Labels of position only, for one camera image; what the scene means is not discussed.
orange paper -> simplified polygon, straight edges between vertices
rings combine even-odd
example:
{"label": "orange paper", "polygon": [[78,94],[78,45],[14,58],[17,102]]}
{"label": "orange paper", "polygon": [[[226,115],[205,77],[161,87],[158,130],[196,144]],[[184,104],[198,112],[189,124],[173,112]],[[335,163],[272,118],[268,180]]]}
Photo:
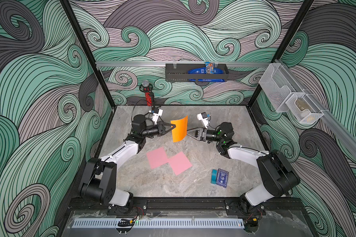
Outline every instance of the orange paper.
{"label": "orange paper", "polygon": [[175,129],[171,131],[173,142],[182,141],[187,135],[187,116],[180,120],[171,120],[171,124],[175,124]]}

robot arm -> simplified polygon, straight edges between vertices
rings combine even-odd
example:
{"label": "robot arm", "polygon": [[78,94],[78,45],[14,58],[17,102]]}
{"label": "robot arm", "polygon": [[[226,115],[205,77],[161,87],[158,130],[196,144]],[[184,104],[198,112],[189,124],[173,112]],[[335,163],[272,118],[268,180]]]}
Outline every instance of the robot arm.
{"label": "robot arm", "polygon": [[[205,113],[198,114],[198,118],[205,117],[203,114]],[[254,206],[272,197],[282,196],[300,183],[298,174],[282,152],[259,151],[243,147],[233,141],[234,134],[230,122],[223,122],[216,127],[216,130],[198,127],[187,131],[188,136],[198,141],[207,141],[207,143],[216,141],[216,149],[222,156],[241,160],[259,169],[262,184],[240,196],[239,208],[244,213],[248,213]]]}
{"label": "robot arm", "polygon": [[82,198],[102,204],[130,206],[131,208],[133,195],[116,188],[117,170],[128,159],[141,151],[145,145],[146,137],[162,136],[175,128],[174,124],[163,121],[147,126],[147,119],[144,115],[134,116],[131,133],[128,134],[121,146],[102,158],[89,159],[79,186]]}

microphone mesh head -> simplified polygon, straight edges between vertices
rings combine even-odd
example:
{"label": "microphone mesh head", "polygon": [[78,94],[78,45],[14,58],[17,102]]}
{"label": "microphone mesh head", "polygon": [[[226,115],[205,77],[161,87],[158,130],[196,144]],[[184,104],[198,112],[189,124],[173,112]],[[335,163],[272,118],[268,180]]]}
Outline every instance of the microphone mesh head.
{"label": "microphone mesh head", "polygon": [[149,86],[148,80],[143,80],[143,81],[142,81],[142,86],[143,86],[143,87],[148,87],[148,86]]}

wire mesh basket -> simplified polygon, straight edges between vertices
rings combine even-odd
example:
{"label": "wire mesh basket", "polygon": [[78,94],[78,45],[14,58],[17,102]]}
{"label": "wire mesh basket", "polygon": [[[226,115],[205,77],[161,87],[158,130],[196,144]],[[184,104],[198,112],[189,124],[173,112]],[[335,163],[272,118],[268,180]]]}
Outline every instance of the wire mesh basket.
{"label": "wire mesh basket", "polygon": [[280,63],[271,63],[260,79],[260,86],[264,90],[270,103],[276,112],[289,111],[285,101],[295,92],[293,86],[282,74],[282,65]]}
{"label": "wire mesh basket", "polygon": [[313,124],[323,116],[323,112],[310,106],[305,97],[306,93],[295,92],[285,103],[301,124]]}

pink paper square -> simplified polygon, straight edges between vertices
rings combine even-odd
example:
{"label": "pink paper square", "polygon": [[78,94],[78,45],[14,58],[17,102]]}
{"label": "pink paper square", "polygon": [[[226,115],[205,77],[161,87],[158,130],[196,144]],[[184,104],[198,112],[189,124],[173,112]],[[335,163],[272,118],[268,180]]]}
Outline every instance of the pink paper square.
{"label": "pink paper square", "polygon": [[150,168],[154,169],[169,162],[165,149],[160,147],[147,153]]}
{"label": "pink paper square", "polygon": [[173,169],[175,175],[179,175],[183,171],[187,170],[192,166],[189,159],[185,156],[183,152],[180,152],[169,159],[169,165]]}

